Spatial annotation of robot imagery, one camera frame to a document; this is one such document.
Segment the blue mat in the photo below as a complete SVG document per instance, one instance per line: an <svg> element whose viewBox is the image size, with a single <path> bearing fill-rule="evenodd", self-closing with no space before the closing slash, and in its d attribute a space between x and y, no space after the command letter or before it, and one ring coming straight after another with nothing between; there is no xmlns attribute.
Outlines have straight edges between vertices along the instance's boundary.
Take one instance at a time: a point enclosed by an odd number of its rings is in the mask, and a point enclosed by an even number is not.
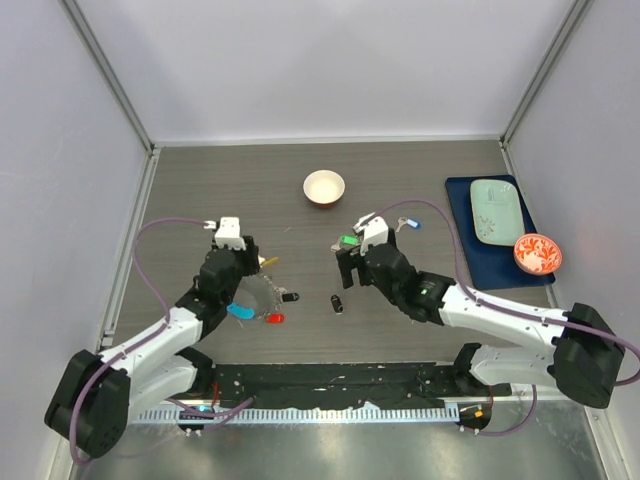
<svg viewBox="0 0 640 480"><path fill-rule="evenodd" d="M467 257L473 286L478 290L493 290L497 288L537 287L555 282L556 278L553 274L537 276L522 271L513 258L513 247L487 245L478 240L473 226L470 194L471 182L478 178L504 180L518 188L515 178L511 175L451 177L444 183L453 211L453 218L458 227L462 248ZM522 201L522 195L520 195L520 206L524 217L525 232L537 233L531 215Z"/></svg>

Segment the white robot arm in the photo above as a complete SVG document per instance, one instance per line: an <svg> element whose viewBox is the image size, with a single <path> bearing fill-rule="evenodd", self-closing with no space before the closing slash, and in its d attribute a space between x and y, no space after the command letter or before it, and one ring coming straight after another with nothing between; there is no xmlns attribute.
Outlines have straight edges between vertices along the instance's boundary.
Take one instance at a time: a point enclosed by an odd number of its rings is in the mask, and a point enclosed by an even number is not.
<svg viewBox="0 0 640 480"><path fill-rule="evenodd" d="M520 346L465 345L454 363L464 370L461 384L546 385L583 405L608 406L624 348L561 326L574 322L613 333L596 310L583 304L575 304L571 312L524 305L417 271L398 250L393 229L381 217L371 216L353 227L360 244L336 252L344 288L353 286L351 271L357 269L361 285L375 286L413 320L470 328ZM555 322L523 320L527 317Z"/></svg>
<svg viewBox="0 0 640 480"><path fill-rule="evenodd" d="M205 228L214 231L212 248L168 321L98 354L78 352L67 365L45 423L69 438L80 391L98 369L114 362L87 395L77 421L77 445L91 457L108 452L140 413L179 393L203 394L211 385L212 360L190 347L222 322L240 281L258 273L260 263L253 238L240 235L238 218L206 222Z"/></svg>

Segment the metal floor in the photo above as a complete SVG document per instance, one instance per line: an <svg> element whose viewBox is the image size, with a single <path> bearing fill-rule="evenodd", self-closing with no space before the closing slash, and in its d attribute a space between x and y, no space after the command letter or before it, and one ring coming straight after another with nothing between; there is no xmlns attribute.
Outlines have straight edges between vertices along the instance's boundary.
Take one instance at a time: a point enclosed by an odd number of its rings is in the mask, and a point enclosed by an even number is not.
<svg viewBox="0 0 640 480"><path fill-rule="evenodd" d="M518 422L528 402L497 402L491 429ZM77 480L596 480L606 475L584 410L542 401L519 433L474 437L455 425L355 424L236 426L202 437L171 425L133 425L118 446Z"/></svg>

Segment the wooden tabletop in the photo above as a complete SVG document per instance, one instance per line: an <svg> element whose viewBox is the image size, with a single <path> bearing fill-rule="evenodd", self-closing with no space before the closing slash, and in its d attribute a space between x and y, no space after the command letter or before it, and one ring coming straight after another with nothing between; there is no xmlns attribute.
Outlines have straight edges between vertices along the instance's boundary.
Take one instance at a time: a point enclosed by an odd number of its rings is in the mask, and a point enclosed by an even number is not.
<svg viewBox="0 0 640 480"><path fill-rule="evenodd" d="M318 169L334 170L346 182L344 197L331 210L313 207L302 192L305 177ZM242 233L255 238L262 256L280 257L265 273L300 294L298 302L284 305L282 324L228 316L197 346L216 362L450 361L467 342L505 343L470 330L412 322L374 287L343 291L330 246L349 234L359 217L404 198L424 197L449 211L447 177L503 173L496 141L166 148L145 221L238 216ZM400 216L422 224L421 230L405 227L398 234L398 247L409 261L419 270L453 276L451 238L437 213L412 206L385 218L395 226ZM141 262L170 303L190 287L210 242L210 233L190 225L161 226L145 236ZM492 293L548 305L543 288ZM342 315L331 307L333 294L342 298ZM157 300L132 272L116 342L161 315Z"/></svg>

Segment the light green plate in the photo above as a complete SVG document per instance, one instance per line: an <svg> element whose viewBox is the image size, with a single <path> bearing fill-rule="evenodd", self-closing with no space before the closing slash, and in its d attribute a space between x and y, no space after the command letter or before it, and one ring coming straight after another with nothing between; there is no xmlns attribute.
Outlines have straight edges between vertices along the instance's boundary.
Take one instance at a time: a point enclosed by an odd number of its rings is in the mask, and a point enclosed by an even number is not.
<svg viewBox="0 0 640 480"><path fill-rule="evenodd" d="M483 243L513 246L524 235L520 195L509 182L471 182L471 209L476 236Z"/></svg>

